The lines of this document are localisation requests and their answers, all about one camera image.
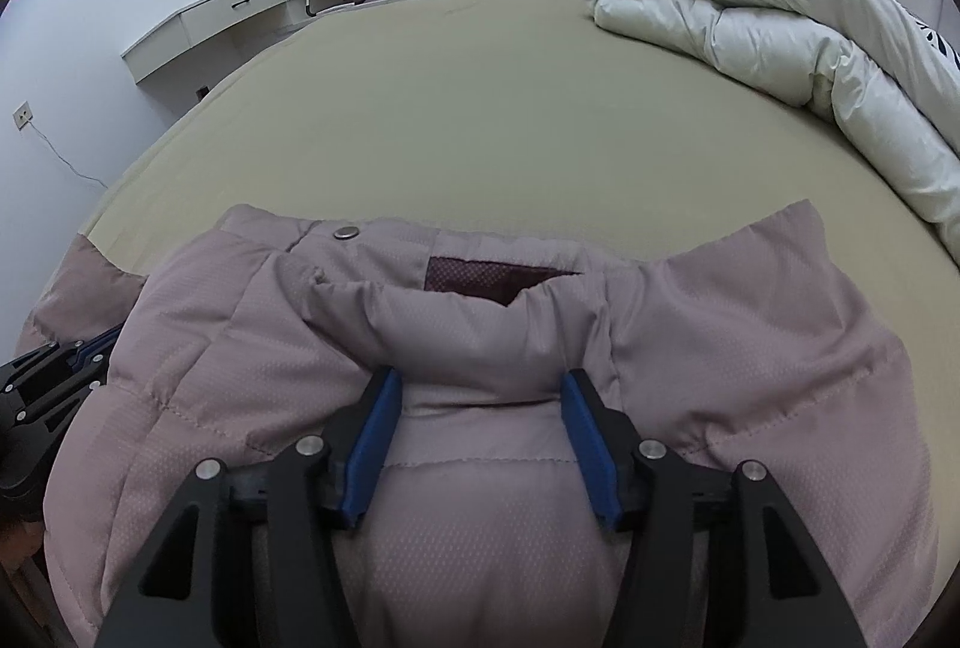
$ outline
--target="white duvet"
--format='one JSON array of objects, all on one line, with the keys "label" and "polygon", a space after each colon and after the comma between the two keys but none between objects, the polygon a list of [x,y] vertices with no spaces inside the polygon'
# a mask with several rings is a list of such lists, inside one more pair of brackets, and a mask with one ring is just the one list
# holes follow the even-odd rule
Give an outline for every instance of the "white duvet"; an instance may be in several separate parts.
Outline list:
[{"label": "white duvet", "polygon": [[835,122],[960,263],[960,71],[895,0],[589,0],[606,31]]}]

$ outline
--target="desk drawer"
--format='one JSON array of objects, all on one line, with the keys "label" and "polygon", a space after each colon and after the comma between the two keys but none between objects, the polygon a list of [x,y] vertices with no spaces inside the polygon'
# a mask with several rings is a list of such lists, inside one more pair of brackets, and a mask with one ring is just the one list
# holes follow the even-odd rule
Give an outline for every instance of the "desk drawer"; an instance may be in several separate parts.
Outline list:
[{"label": "desk drawer", "polygon": [[187,9],[181,17],[191,45],[289,0],[209,0]]}]

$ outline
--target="electrical cable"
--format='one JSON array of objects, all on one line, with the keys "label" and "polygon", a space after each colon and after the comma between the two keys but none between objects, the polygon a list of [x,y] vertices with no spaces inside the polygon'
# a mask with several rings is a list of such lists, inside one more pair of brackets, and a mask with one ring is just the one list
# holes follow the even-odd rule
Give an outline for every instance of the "electrical cable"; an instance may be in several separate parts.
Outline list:
[{"label": "electrical cable", "polygon": [[66,163],[67,167],[69,167],[69,169],[71,170],[71,172],[75,173],[75,175],[77,175],[79,178],[89,179],[91,182],[96,182],[96,183],[97,183],[98,185],[100,185],[100,187],[102,187],[104,190],[107,189],[107,183],[105,183],[102,179],[95,178],[94,176],[82,175],[80,172],[78,172],[78,170],[76,170],[76,169],[74,168],[74,165],[73,165],[70,161],[68,161],[66,158],[64,158],[64,156],[62,156],[61,153],[59,153],[59,152],[56,151],[56,147],[53,146],[53,143],[46,137],[46,134],[43,133],[43,131],[41,131],[41,130],[34,124],[34,121],[32,121],[31,119],[28,119],[28,120],[27,120],[27,124],[29,124],[30,127],[32,127],[32,129],[34,129],[38,134],[40,134],[40,138],[42,138],[42,140],[47,143],[47,146],[49,146],[49,148],[51,149],[51,151],[53,151],[53,153],[54,153],[54,155],[55,155],[56,157],[58,157],[59,159],[61,159],[61,161],[64,161],[64,163]]}]

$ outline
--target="jacket snap button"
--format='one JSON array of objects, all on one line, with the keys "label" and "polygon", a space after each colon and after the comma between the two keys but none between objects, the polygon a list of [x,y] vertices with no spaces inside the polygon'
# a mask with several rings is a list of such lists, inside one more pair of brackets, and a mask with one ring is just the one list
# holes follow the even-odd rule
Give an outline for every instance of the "jacket snap button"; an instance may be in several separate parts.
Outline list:
[{"label": "jacket snap button", "polygon": [[356,226],[342,226],[333,232],[333,238],[345,242],[347,239],[360,235],[360,229]]}]

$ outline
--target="white desk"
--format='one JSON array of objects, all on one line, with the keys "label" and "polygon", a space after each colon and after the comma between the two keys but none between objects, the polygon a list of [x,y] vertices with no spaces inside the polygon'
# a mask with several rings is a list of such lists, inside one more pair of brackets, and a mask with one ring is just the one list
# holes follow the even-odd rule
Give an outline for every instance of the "white desk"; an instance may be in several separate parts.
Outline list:
[{"label": "white desk", "polygon": [[220,31],[291,0],[202,0],[145,33],[123,53],[133,80],[140,82],[160,66],[197,47]]}]

